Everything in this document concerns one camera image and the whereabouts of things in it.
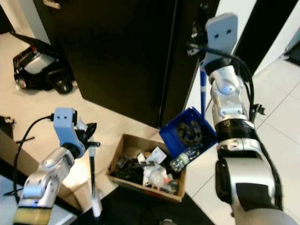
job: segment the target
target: floor tile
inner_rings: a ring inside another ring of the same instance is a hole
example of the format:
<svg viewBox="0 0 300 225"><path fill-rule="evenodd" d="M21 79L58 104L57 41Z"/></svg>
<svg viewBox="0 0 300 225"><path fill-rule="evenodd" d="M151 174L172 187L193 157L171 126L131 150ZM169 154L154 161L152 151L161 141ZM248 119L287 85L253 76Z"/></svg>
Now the floor tile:
<svg viewBox="0 0 300 225"><path fill-rule="evenodd" d="M290 95L300 100L300 83L297 84L297 86L292 90Z"/></svg>
<svg viewBox="0 0 300 225"><path fill-rule="evenodd" d="M300 217L300 144L266 123L258 128L257 133L281 177L284 206Z"/></svg>
<svg viewBox="0 0 300 225"><path fill-rule="evenodd" d="M300 144L300 100L288 96L269 116L266 123Z"/></svg>
<svg viewBox="0 0 300 225"><path fill-rule="evenodd" d="M295 64L285 60L276 60L256 74L254 79L263 80L286 93L290 93L300 82L299 71L300 67Z"/></svg>
<svg viewBox="0 0 300 225"><path fill-rule="evenodd" d="M231 207L217 197L215 191L215 176L213 176L193 197L195 203L216 225L234 225L234 218L231 217Z"/></svg>
<svg viewBox="0 0 300 225"><path fill-rule="evenodd" d="M217 150L214 146L187 165L186 192L190 196L194 196L215 173L217 159Z"/></svg>
<svg viewBox="0 0 300 225"><path fill-rule="evenodd" d="M288 94L262 80L254 79L253 83L255 90L254 104L262 104L262 106L265 108L266 114L257 114L257 118L265 120ZM246 110L248 110L249 101L245 90L243 90L242 92L241 99L245 105Z"/></svg>

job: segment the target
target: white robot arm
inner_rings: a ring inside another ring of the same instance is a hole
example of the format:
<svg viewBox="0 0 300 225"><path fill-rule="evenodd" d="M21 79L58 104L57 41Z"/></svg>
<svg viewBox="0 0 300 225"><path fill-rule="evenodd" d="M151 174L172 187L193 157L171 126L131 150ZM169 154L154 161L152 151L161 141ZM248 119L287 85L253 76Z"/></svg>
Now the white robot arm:
<svg viewBox="0 0 300 225"><path fill-rule="evenodd" d="M237 41L237 24L231 13L209 19L207 44L191 44L188 51L189 55L206 52L200 65L212 85L218 140L216 193L231 205L237 225L295 225L283 212L280 178L251 122L254 109L248 116L241 100L244 82L229 57Z"/></svg>
<svg viewBox="0 0 300 225"><path fill-rule="evenodd" d="M77 111L74 109L57 108L53 122L60 147L47 156L37 171L27 178L15 213L14 224L48 224L60 185L69 174L75 159L82 157L89 147L95 150L95 147L100 146L99 142L93 142L92 139L96 123L85 125L77 118ZM91 166L94 166L94 155L94 152L90 152ZM94 215L99 216L101 205L94 182L91 198Z"/></svg>

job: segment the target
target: cardboard box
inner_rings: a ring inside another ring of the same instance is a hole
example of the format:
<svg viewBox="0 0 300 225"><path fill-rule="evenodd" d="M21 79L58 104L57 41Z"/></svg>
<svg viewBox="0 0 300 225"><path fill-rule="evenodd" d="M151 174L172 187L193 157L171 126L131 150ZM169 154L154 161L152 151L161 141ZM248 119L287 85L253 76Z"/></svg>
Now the cardboard box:
<svg viewBox="0 0 300 225"><path fill-rule="evenodd" d="M128 154L129 152L135 152L135 151L136 152L153 151L157 146L160 147L161 150L169 154L165 144L161 142L156 142L156 141L152 141L152 140L148 140L148 139L144 139L132 135L123 135L117 146L110 167L107 170L107 175L111 181L116 182L121 186L136 190L138 192L145 193L147 195L152 195L158 198L164 198L174 202L181 202L185 194L185 176L186 176L185 169L180 174L179 190L176 195L172 195L163 191L158 191L150 187L146 187L140 184L132 183L130 181L122 180L111 176L111 173L117 169L117 162L124 155L124 153Z"/></svg>

